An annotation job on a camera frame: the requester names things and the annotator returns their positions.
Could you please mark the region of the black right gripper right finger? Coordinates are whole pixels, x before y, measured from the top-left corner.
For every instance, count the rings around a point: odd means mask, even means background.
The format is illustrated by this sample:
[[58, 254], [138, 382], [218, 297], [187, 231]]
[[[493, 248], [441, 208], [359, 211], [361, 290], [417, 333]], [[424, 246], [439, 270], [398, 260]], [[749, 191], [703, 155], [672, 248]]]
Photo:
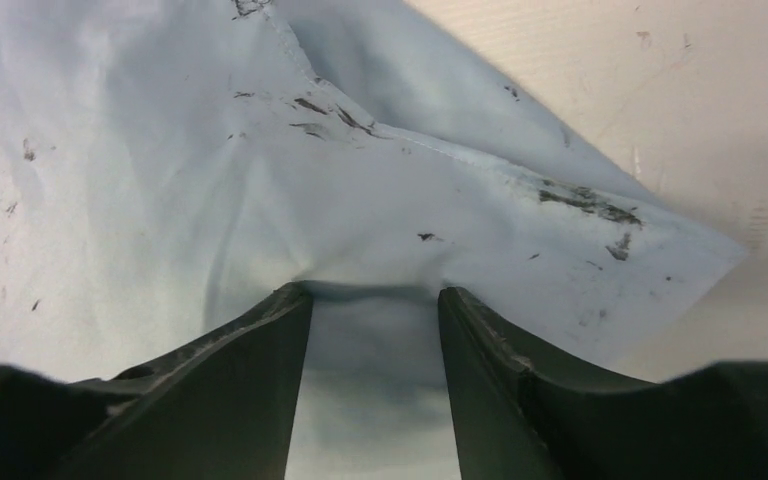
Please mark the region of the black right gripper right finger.
[[768, 361], [651, 383], [582, 360], [468, 290], [438, 297], [465, 479], [768, 479]]

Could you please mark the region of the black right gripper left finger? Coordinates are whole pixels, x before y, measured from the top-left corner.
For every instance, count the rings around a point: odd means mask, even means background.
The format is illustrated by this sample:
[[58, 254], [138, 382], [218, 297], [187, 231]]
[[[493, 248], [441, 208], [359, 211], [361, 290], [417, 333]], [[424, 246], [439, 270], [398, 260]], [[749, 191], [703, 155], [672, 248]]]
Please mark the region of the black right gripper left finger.
[[108, 379], [0, 365], [0, 479], [281, 479], [313, 299], [290, 283]]

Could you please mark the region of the light blue pillowcase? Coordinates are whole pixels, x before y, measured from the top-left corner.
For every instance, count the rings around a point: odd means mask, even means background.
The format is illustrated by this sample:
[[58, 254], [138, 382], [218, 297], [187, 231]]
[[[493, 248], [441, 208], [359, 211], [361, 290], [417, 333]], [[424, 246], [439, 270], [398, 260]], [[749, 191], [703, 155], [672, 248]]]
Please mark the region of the light blue pillowcase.
[[0, 1], [0, 364], [110, 377], [300, 281], [293, 479], [459, 479], [460, 286], [600, 366], [744, 258], [409, 9]]

